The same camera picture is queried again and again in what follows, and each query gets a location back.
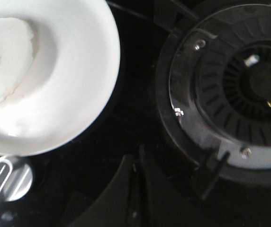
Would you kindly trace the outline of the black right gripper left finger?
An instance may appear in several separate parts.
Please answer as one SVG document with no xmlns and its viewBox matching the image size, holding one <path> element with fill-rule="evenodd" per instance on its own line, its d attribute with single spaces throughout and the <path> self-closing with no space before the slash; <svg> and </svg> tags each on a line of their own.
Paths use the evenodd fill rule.
<svg viewBox="0 0 271 227">
<path fill-rule="evenodd" d="M 102 194 L 70 227 L 133 227 L 137 219 L 139 180 L 133 155 L 125 155 Z"/>
</svg>

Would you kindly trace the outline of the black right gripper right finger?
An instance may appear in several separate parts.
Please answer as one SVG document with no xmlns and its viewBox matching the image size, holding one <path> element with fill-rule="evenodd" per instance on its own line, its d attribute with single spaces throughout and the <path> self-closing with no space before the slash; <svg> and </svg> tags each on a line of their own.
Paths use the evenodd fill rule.
<svg viewBox="0 0 271 227">
<path fill-rule="evenodd" d="M 167 180 L 144 145 L 139 148 L 144 180 L 146 227 L 204 227 L 206 221 Z"/>
</svg>

